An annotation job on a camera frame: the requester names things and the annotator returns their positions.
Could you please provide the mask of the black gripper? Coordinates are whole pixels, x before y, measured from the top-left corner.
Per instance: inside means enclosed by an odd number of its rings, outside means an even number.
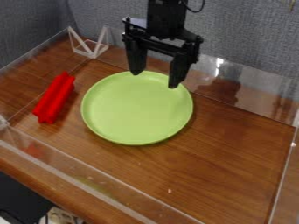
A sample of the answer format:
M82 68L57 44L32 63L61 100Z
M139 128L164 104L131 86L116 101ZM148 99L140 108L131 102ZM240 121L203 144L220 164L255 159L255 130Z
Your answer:
M126 17L122 39L130 72L139 75L146 70L150 51L171 56L168 88L178 88L186 80L192 63L199 60L203 37L188 31L183 24L160 24L151 27L144 18Z

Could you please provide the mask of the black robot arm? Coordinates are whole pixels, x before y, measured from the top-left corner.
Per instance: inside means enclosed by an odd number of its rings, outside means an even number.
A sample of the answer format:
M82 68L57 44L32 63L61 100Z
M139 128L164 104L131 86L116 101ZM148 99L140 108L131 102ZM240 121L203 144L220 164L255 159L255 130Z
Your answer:
M126 45L128 69L132 75L146 70L150 51L172 56L168 88L176 88L186 80L191 65L199 61L200 35L184 28L188 0L148 0L147 18L124 17L126 30L122 34Z

